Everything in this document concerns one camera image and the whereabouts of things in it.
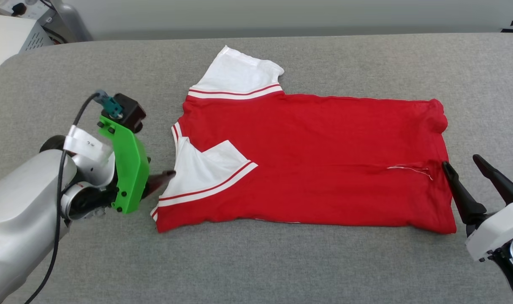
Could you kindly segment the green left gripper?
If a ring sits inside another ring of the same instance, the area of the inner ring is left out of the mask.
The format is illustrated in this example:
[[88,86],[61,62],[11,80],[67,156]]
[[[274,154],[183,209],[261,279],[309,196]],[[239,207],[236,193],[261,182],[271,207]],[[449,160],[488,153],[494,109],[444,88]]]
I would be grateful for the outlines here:
[[100,116],[99,133],[108,138],[113,146],[115,169],[117,172],[116,200],[113,208],[123,214],[138,209],[140,201],[150,196],[160,187],[167,185],[175,177],[176,171],[163,171],[149,175],[149,161],[142,142],[131,129]]

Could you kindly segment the red and white t-shirt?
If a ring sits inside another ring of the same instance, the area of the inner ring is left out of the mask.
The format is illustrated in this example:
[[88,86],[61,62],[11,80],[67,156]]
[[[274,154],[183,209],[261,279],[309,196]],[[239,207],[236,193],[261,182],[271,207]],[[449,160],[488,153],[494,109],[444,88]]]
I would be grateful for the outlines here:
[[225,46],[188,90],[158,232],[236,219],[456,232],[438,100],[286,94],[283,73]]

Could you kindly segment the white equipment box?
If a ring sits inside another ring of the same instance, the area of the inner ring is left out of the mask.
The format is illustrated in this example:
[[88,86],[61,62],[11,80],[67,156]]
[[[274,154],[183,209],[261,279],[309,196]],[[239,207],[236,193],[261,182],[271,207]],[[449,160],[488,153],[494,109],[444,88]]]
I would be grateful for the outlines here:
[[0,15],[0,66],[21,52],[53,45],[35,20]]

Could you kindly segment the white power strip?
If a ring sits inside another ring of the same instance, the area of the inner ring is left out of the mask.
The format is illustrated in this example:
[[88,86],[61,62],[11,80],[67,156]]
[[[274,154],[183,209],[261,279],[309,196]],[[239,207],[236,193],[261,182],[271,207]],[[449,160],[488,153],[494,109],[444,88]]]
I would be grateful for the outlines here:
[[40,0],[0,0],[0,14],[23,19],[48,19],[54,11]]

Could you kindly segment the white tape label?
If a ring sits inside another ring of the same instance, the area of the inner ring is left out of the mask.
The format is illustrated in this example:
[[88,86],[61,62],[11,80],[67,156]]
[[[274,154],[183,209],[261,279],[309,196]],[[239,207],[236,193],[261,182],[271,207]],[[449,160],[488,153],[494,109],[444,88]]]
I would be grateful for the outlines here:
[[108,162],[113,148],[96,139],[90,133],[72,125],[65,137],[63,149],[82,155],[96,163]]

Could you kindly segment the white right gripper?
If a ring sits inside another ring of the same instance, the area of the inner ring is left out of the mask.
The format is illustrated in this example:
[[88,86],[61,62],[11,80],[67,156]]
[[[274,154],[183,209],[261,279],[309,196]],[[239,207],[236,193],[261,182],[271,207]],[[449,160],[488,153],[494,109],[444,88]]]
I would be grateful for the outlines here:
[[447,179],[453,200],[457,206],[461,221],[465,225],[480,225],[467,237],[465,246],[474,261],[489,256],[488,251],[496,251],[513,239],[513,182],[498,171],[482,156],[472,156],[482,175],[491,181],[506,207],[486,219],[486,208],[478,203],[464,188],[459,175],[449,162],[443,162],[442,168]]

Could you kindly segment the white partition panel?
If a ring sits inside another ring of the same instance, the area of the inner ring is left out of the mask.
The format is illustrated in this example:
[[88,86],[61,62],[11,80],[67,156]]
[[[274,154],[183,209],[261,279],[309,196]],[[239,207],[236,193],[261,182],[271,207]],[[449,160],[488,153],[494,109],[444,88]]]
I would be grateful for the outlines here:
[[73,0],[95,41],[492,33],[513,0]]

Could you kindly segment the grey partition foot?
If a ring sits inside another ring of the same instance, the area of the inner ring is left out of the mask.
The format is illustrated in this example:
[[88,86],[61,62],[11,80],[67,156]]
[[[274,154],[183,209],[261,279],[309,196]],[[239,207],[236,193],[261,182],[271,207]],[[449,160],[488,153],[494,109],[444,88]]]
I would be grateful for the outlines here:
[[49,0],[77,42],[94,41],[93,36],[89,33],[79,12],[73,6],[72,1],[73,0]]

